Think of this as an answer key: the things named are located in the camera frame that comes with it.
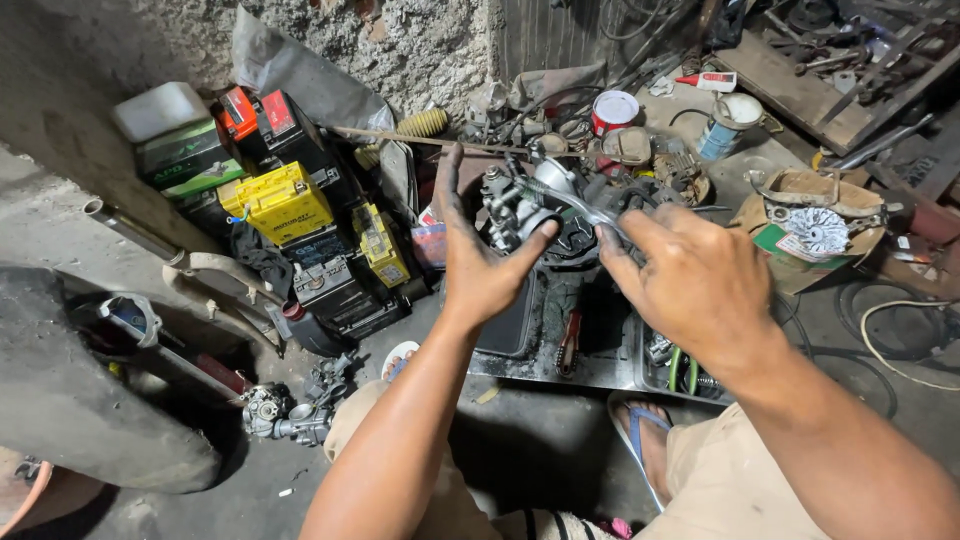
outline white bottle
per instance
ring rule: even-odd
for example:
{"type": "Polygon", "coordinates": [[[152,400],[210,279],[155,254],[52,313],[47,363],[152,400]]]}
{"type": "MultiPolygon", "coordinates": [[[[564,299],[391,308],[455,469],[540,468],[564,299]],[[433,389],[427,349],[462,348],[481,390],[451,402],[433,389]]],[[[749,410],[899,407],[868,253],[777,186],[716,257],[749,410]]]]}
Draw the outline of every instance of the white bottle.
{"type": "Polygon", "coordinates": [[[166,83],[113,108],[113,121],[130,142],[143,142],[210,117],[187,83],[166,83]]]}

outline hand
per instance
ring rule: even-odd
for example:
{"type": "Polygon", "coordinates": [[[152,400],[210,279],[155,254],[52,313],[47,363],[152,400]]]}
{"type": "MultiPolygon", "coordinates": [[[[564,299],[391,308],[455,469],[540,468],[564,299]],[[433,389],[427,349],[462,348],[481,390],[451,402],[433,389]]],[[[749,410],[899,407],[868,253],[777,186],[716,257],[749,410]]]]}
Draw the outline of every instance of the hand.
{"type": "Polygon", "coordinates": [[[464,147],[453,145],[449,166],[437,175],[434,201],[446,223],[446,300],[444,313],[471,327],[479,327],[516,300],[533,268],[560,226],[547,220],[515,252],[499,256],[484,244],[464,216],[457,194],[457,172],[464,147]]]}
{"type": "Polygon", "coordinates": [[[652,218],[626,212],[619,224],[647,264],[640,269],[606,227],[597,228],[601,262],[643,320],[712,375],[743,367],[747,353],[780,335],[768,311],[770,271],[747,233],[669,204],[652,218]]]}

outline cardboard box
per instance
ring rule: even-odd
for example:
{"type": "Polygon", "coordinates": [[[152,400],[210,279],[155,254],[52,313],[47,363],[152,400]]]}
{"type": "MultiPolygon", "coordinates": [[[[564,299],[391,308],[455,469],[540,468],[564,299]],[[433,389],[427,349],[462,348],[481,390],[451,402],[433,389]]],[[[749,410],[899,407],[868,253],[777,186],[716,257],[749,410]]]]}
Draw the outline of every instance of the cardboard box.
{"type": "MultiPolygon", "coordinates": [[[[787,193],[826,195],[832,193],[836,181],[812,171],[788,169],[785,174],[771,175],[767,187],[787,193]]],[[[862,187],[840,183],[840,202],[855,208],[868,208],[883,203],[883,199],[862,187]]],[[[750,233],[754,243],[767,256],[777,290],[797,294],[834,270],[852,263],[859,264],[879,243],[885,230],[867,229],[851,235],[847,252],[843,255],[821,256],[811,254],[794,234],[785,232],[767,219],[763,198],[750,195],[731,221],[750,233]]]]}
{"type": "Polygon", "coordinates": [[[227,133],[213,118],[201,120],[136,148],[140,180],[168,199],[182,199],[245,174],[227,133]]]}

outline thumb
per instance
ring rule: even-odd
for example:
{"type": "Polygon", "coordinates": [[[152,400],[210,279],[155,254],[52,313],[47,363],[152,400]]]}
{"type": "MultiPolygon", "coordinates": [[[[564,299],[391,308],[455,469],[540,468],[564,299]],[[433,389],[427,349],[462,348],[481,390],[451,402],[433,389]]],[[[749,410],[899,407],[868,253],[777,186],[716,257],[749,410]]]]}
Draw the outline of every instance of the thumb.
{"type": "Polygon", "coordinates": [[[598,225],[595,231],[600,240],[600,262],[620,286],[623,295],[636,306],[637,310],[643,310],[643,270],[624,251],[623,244],[620,243],[620,238],[613,228],[598,225]]]}
{"type": "Polygon", "coordinates": [[[559,230],[560,224],[556,220],[547,219],[534,230],[533,234],[530,234],[530,237],[523,242],[519,249],[507,257],[507,264],[518,274],[525,276],[533,268],[537,259],[543,255],[547,246],[553,242],[553,238],[559,230]]]}

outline plastic bag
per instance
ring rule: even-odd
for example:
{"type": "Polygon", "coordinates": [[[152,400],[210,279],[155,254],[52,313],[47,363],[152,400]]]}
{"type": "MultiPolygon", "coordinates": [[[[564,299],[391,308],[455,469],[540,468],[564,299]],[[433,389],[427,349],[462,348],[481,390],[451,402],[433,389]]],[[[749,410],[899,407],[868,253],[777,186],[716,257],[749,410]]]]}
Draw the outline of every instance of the plastic bag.
{"type": "MultiPolygon", "coordinates": [[[[394,129],[394,115],[379,94],[239,5],[230,55],[238,85],[261,96],[278,89],[287,92],[321,127],[394,129]]],[[[347,137],[354,142],[375,141],[363,135],[347,137]]]]}

